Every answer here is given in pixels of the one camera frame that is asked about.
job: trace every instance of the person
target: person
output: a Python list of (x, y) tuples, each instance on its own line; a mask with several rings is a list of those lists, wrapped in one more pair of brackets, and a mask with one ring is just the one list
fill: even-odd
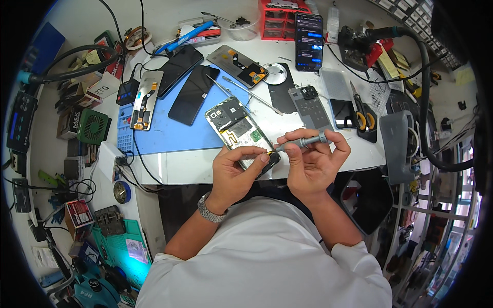
[[(320, 142), (285, 146), (287, 186), (313, 222), (279, 199), (233, 205), (269, 156), (255, 146), (223, 148), (212, 163), (212, 191), (155, 256), (136, 307), (392, 307), (380, 265), (326, 190), (351, 149), (340, 133), (324, 133), (334, 151)], [(317, 135), (298, 129), (277, 142)], [(257, 155), (245, 171), (237, 165), (243, 155)]]

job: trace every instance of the green fan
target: green fan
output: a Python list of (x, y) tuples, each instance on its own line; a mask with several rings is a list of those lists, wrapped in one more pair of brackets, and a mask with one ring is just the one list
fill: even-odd
[(79, 120), (77, 139), (81, 142), (100, 145), (108, 137), (111, 118), (104, 113), (84, 109)]

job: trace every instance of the black phone screen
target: black phone screen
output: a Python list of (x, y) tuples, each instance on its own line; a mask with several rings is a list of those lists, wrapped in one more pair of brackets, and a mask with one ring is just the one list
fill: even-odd
[(296, 69), (318, 71), (322, 67), (323, 21), (318, 15), (294, 14)]
[(354, 107), (351, 101), (330, 100), (330, 106), (332, 107), (332, 114), (336, 121), (336, 128), (338, 129), (351, 129), (356, 128), (356, 118), (354, 114)]
[(187, 73), (204, 60), (193, 46), (185, 45), (159, 69), (164, 72), (157, 96), (163, 98)]
[(168, 117), (183, 124), (192, 125), (207, 93), (214, 84), (206, 75), (215, 80), (219, 75), (219, 70), (203, 65), (196, 66), (178, 93), (168, 112)]

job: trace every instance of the metal watch band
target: metal watch band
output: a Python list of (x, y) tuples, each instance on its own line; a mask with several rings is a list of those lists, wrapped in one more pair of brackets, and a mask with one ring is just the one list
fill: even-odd
[(197, 207), (199, 208), (199, 213), (202, 215), (203, 218), (213, 223), (218, 223), (221, 222), (224, 217), (226, 217), (226, 214), (229, 210), (226, 210), (222, 215), (216, 215), (209, 211), (209, 209), (207, 209), (206, 207), (206, 199), (210, 194), (211, 192), (207, 192), (205, 195), (203, 195), (202, 198), (200, 198), (199, 202), (197, 202)]

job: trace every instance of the man's hand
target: man's hand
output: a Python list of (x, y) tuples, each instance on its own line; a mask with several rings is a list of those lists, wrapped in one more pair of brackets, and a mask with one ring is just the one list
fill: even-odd
[[(253, 181), (269, 162), (267, 150), (258, 146), (240, 146), (229, 151), (223, 146), (212, 162), (212, 192), (206, 207), (216, 215), (241, 200), (250, 190)], [(245, 155), (257, 155), (255, 161), (243, 170), (238, 160)]]
[[(289, 140), (309, 138), (318, 134), (317, 130), (297, 129), (279, 137), (277, 142), (283, 144)], [(287, 144), (284, 147), (289, 157), (287, 186), (308, 208), (319, 204), (328, 196), (327, 187), (334, 182), (337, 172), (351, 153), (351, 148), (340, 133), (325, 130), (324, 134), (327, 140), (335, 144), (334, 152), (330, 150), (329, 144), (321, 142), (309, 144), (303, 149), (295, 144)]]

